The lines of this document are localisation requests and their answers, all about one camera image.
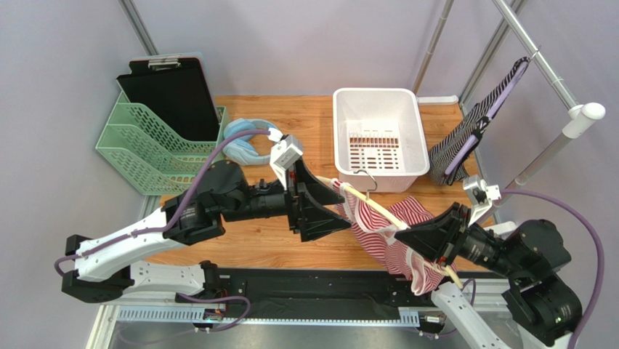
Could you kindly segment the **black white striped tank top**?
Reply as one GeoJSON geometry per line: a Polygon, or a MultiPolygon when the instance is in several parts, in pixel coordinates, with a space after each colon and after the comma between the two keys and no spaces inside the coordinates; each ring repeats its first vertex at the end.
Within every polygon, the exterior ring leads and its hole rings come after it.
{"type": "Polygon", "coordinates": [[[463,120],[429,150],[429,176],[436,185],[452,185],[469,176],[465,160],[482,140],[490,122],[522,78],[530,64],[529,57],[514,62],[501,82],[463,117],[463,120]]]}

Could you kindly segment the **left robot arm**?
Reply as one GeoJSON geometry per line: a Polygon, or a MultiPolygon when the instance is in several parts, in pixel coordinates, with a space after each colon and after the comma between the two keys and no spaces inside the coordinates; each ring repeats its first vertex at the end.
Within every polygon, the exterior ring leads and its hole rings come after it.
{"type": "Polygon", "coordinates": [[[74,268],[62,276],[63,293],[86,303],[103,303],[135,292],[173,293],[176,301],[225,295],[216,264],[161,265],[151,255],[224,235],[224,224],[286,217],[303,242],[315,241],[350,222],[331,210],[344,198],[295,161],[282,180],[248,183],[239,164],[217,161],[194,191],[169,199],[139,222],[102,238],[74,235],[65,257],[74,268]]]}

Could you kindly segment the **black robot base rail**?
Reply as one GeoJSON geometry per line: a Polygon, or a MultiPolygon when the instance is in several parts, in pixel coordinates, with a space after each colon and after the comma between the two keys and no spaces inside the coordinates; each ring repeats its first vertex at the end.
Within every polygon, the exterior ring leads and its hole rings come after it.
{"type": "Polygon", "coordinates": [[[429,294],[415,296],[403,277],[377,270],[221,270],[219,304],[181,300],[175,293],[130,294],[109,304],[119,321],[187,323],[430,327],[446,317],[429,294]]]}

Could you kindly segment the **lavender hanger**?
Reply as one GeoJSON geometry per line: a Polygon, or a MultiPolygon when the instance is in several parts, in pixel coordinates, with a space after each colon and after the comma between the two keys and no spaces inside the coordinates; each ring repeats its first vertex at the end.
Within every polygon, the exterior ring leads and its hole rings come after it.
{"type": "Polygon", "coordinates": [[[449,184],[455,181],[458,168],[462,166],[463,162],[470,156],[471,152],[473,152],[477,148],[490,122],[495,118],[496,114],[501,109],[507,97],[515,88],[519,80],[522,78],[531,61],[536,58],[539,51],[540,49],[537,48],[531,56],[523,57],[515,62],[515,68],[512,68],[514,73],[510,73],[506,76],[510,77],[509,81],[504,84],[502,90],[500,91],[500,94],[496,97],[496,99],[494,99],[490,107],[477,121],[466,142],[461,146],[457,154],[454,156],[453,160],[446,168],[444,172],[444,178],[449,184]]]}

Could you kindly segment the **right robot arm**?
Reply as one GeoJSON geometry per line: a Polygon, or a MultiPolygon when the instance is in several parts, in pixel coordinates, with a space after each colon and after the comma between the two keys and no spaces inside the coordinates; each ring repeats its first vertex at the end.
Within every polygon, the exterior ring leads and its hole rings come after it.
{"type": "Polygon", "coordinates": [[[446,212],[396,232],[395,238],[441,266],[460,256],[509,280],[502,296],[513,319],[545,345],[574,333],[581,301],[558,277],[571,261],[554,223],[528,220],[505,239],[474,220],[478,208],[454,203],[446,212]]]}

